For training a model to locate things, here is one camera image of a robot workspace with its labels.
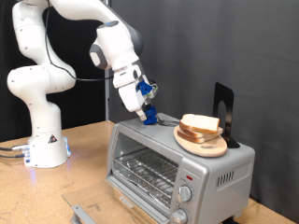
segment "dark background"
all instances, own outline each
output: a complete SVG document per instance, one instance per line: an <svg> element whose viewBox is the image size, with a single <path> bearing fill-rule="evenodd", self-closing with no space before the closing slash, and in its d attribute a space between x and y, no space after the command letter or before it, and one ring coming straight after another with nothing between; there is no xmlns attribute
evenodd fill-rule
<svg viewBox="0 0 299 224"><path fill-rule="evenodd" d="M31 135L29 110L7 87L7 75L12 69L36 64L19 51L11 12L16 3L0 0L0 142ZM89 56L100 24L99 21L68 21L53 8L50 10L50 43L58 57L75 69L77 77L103 78L105 75L93 66ZM61 108L63 129L105 120L104 82L77 82L73 89L49 94L47 98Z"/></svg>
<svg viewBox="0 0 299 224"><path fill-rule="evenodd" d="M159 85L158 112L211 116L215 82L234 91L232 137L256 152L251 196L299 223L299 1L112 0L112 8L144 37L140 60ZM136 118L110 89L110 119Z"/></svg>

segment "round wooden board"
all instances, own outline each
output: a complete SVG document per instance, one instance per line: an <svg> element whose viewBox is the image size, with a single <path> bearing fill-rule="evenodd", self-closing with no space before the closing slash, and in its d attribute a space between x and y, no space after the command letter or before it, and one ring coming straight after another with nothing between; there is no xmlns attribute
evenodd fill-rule
<svg viewBox="0 0 299 224"><path fill-rule="evenodd" d="M205 143L193 143L178 136L179 125L174 130L174 136L180 146L193 154L202 157L219 157L226 153L225 140L219 136Z"/></svg>

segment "table surface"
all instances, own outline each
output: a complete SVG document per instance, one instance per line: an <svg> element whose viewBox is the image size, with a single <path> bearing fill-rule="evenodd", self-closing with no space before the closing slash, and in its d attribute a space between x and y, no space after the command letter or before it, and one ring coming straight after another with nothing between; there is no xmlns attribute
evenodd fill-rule
<svg viewBox="0 0 299 224"><path fill-rule="evenodd" d="M62 195L105 179L113 125L111 121L103 121L63 130L72 156L59 167L27 168L23 159L1 158L0 224L70 223L73 212ZM0 147L21 145L26 141L27 138L8 141ZM1 154L14 153L1 151ZM294 223L253 200L249 200L249 206L236 221L242 224Z"/></svg>

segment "control knob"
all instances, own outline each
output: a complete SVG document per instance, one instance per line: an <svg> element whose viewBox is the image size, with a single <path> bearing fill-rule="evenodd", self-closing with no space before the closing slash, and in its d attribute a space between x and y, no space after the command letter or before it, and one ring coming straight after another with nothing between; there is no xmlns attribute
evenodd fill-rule
<svg viewBox="0 0 299 224"><path fill-rule="evenodd" d="M171 215L171 219L177 224L187 223L187 215L182 209L179 209L177 212L173 213Z"/></svg>
<svg viewBox="0 0 299 224"><path fill-rule="evenodd" d="M178 189L178 201L180 203L186 203L191 199L191 190L187 186L180 187Z"/></svg>

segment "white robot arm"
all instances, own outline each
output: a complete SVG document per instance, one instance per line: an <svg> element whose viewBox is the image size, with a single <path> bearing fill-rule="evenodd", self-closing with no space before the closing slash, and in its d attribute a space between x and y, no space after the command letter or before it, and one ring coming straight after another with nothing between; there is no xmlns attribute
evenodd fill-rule
<svg viewBox="0 0 299 224"><path fill-rule="evenodd" d="M150 99L158 90L156 85L149 84L137 56L143 47L141 35L101 1L19 1L13 8L17 41L21 53L37 65L12 70L7 85L30 111L32 136L23 147L25 165L40 168L63 164L70 155L62 136L60 109L47 101L46 94L69 90L76 83L75 71L55 54L46 36L42 14L49 4L69 20L104 23L97 29L97 38L90 50L93 63L102 69L112 68L114 87L119 89L126 108L135 111L145 124L156 122L156 111Z"/></svg>
<svg viewBox="0 0 299 224"><path fill-rule="evenodd" d="M50 0L55 9L69 20L98 20L99 26L90 54L101 69L112 68L113 85L130 112L136 112L145 124L156 122L155 110L150 107L158 90L151 86L137 55L143 49L140 33L121 19L109 6L99 0Z"/></svg>

